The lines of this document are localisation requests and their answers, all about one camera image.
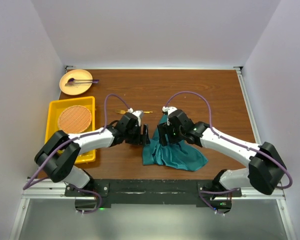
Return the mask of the gold fork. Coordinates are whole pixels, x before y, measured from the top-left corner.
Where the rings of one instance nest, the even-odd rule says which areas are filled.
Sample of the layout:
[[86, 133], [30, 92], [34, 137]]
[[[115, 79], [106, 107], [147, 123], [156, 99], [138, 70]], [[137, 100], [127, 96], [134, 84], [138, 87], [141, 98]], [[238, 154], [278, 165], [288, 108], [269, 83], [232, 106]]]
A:
[[[117, 113], [117, 114], [121, 114], [121, 115], [127, 113], [126, 110], [122, 110], [122, 109], [115, 109], [114, 112]], [[145, 114], [152, 114], [153, 111], [144, 111], [144, 113]]]

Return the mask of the teal cloth napkin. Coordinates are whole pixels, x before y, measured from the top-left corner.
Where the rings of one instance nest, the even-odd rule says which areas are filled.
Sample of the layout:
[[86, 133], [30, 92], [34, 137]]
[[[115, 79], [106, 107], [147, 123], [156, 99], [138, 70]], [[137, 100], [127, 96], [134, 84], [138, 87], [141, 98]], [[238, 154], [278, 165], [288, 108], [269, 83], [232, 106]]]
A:
[[180, 141], [163, 146], [159, 142], [159, 131], [156, 129], [142, 151], [143, 165], [167, 166], [177, 170], [195, 172], [208, 163], [208, 159], [195, 147]]

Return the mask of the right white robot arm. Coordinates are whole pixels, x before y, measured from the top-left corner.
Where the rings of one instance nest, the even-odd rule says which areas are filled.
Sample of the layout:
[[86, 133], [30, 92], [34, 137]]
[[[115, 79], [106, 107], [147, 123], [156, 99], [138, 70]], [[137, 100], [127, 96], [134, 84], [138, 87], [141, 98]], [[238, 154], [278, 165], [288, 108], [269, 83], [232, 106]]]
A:
[[167, 117], [157, 126], [162, 146], [186, 141], [188, 144], [215, 150], [244, 165], [237, 170], [221, 170], [203, 188], [205, 194], [223, 197], [231, 190], [254, 188], [264, 195], [271, 195], [287, 169], [275, 146], [269, 142], [259, 145], [237, 139], [215, 129], [210, 124], [193, 121], [176, 107], [163, 107]]

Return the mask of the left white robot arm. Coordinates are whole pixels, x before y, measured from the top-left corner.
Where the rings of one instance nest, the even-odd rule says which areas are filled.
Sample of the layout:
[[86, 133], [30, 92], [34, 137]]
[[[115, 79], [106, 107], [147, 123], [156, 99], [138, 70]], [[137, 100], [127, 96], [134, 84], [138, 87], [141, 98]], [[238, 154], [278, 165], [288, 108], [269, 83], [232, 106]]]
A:
[[148, 126], [141, 124], [144, 112], [126, 112], [119, 121], [82, 134], [56, 131], [34, 158], [41, 171], [54, 182], [65, 182], [82, 196], [95, 191], [95, 181], [75, 166], [77, 157], [92, 150], [110, 148], [123, 142], [145, 146], [150, 143]]

